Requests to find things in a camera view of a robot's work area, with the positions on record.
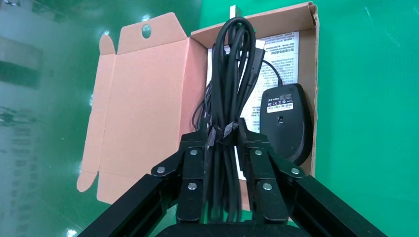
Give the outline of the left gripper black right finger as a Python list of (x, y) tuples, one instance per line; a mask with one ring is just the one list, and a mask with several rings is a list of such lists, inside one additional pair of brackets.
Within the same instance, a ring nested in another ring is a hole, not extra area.
[(238, 154), (258, 237), (381, 237), (383, 232), (238, 119)]

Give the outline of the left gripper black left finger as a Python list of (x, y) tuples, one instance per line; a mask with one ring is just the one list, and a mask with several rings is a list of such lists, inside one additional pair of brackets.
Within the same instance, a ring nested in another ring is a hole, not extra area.
[(181, 137), (179, 150), (145, 174), (95, 221), (82, 237), (173, 237), (177, 225), (203, 218), (208, 121)]

